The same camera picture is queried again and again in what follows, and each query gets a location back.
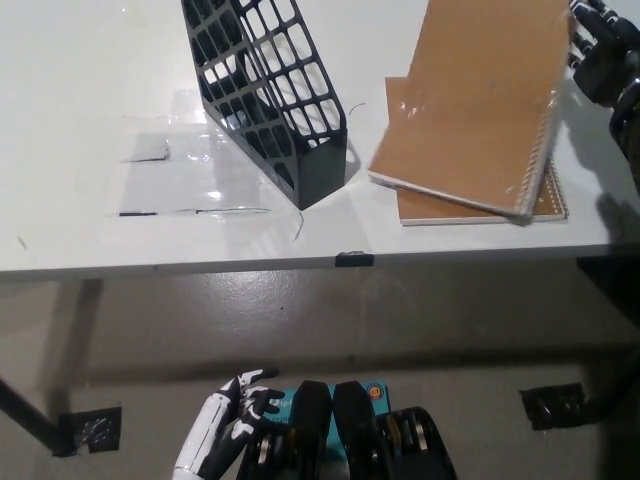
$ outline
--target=spiral notebook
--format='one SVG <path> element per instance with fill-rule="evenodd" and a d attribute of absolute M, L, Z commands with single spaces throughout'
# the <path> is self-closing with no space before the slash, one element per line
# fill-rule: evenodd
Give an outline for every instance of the spiral notebook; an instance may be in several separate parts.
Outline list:
<path fill-rule="evenodd" d="M 566 0 L 430 0 L 374 181 L 531 215 L 569 48 Z"/>
<path fill-rule="evenodd" d="M 402 117 L 402 94 L 405 78 L 387 78 L 387 108 L 389 122 Z M 425 193 L 418 193 L 402 187 L 397 188 L 398 214 L 405 227 L 420 225 L 454 225 L 478 223 L 507 223 L 509 219 L 485 210 L 451 202 Z M 565 220 L 568 210 L 560 181 L 556 175 L 553 159 L 547 164 L 540 195 L 533 209 L 531 221 L 544 222 Z"/>

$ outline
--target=white table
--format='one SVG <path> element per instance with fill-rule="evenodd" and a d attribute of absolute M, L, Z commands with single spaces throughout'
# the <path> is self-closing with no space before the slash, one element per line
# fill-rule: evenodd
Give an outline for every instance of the white table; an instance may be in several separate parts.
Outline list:
<path fill-rule="evenodd" d="M 401 227 L 394 192 L 364 169 L 387 124 L 384 78 L 407 73 L 426 2 L 298 3 L 345 110 L 366 104 L 349 117 L 359 162 L 350 153 L 349 184 L 300 216 L 219 143 L 217 161 L 246 166 L 244 188 L 270 212 L 121 218 L 136 135 L 203 128 L 180 0 L 0 2 L 0 279 L 331 267 L 354 251 L 376 265 L 582 256 L 638 243 L 640 200 L 608 114 L 569 94 L 556 152 L 568 222 Z M 611 3 L 640 22 L 640 3 Z M 606 195 L 615 201 L 603 214 Z"/>

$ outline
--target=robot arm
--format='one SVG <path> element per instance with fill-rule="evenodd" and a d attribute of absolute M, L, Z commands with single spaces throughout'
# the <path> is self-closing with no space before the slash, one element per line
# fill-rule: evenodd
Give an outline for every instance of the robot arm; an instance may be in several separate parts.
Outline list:
<path fill-rule="evenodd" d="M 200 410 L 173 470 L 173 480 L 218 480 L 240 455 L 265 412 L 277 413 L 270 400 L 284 396 L 267 387 L 252 386 L 273 378 L 275 369 L 238 375 L 211 395 Z M 227 425 L 238 419 L 231 432 Z"/>
<path fill-rule="evenodd" d="M 631 164 L 640 191 L 640 31 L 602 0 L 571 0 L 576 30 L 573 79 L 593 103 L 613 108 L 609 131 Z"/>

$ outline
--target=black file organizer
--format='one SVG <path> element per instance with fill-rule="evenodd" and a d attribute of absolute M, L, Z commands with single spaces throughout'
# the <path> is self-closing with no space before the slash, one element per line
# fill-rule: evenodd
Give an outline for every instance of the black file organizer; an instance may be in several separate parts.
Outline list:
<path fill-rule="evenodd" d="M 295 0 L 182 0 L 207 113 L 301 210 L 345 182 L 344 110 Z"/>

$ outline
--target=floor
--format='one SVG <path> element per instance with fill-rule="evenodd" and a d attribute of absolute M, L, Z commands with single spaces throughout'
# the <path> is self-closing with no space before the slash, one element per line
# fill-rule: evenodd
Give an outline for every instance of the floor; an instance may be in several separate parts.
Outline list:
<path fill-rule="evenodd" d="M 0 285 L 0 375 L 52 417 L 122 405 L 120 451 L 55 459 L 0 415 L 0 479 L 169 479 L 230 375 L 382 379 L 437 422 L 461 480 L 640 478 L 636 398 L 606 425 L 531 431 L 518 390 L 602 388 L 640 333 L 574 262 Z M 235 478 L 230 474 L 225 478 Z"/>

